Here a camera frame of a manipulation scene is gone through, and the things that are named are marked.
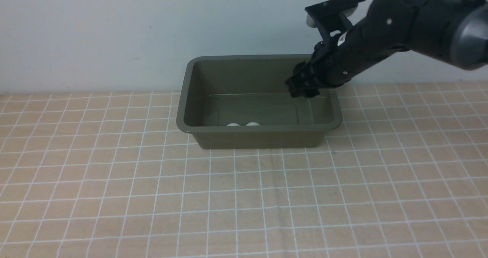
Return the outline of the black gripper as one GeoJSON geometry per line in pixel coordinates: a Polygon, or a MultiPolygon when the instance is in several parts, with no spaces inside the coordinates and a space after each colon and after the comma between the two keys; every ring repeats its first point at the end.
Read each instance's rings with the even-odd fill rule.
{"type": "Polygon", "coordinates": [[[344,41],[336,46],[321,46],[308,61],[295,66],[295,74],[285,85],[292,98],[314,98],[319,88],[338,88],[353,78],[352,69],[345,63],[353,59],[353,43],[344,41]]]}

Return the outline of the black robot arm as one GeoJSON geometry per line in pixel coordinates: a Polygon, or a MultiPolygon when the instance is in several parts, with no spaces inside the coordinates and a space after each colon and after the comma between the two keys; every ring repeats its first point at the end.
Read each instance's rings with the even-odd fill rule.
{"type": "Polygon", "coordinates": [[[322,41],[298,63],[286,86],[293,98],[338,88],[394,53],[414,51],[472,71],[487,65],[487,0],[373,0],[366,16],[348,19],[366,0],[328,0],[305,8],[322,41]]]}

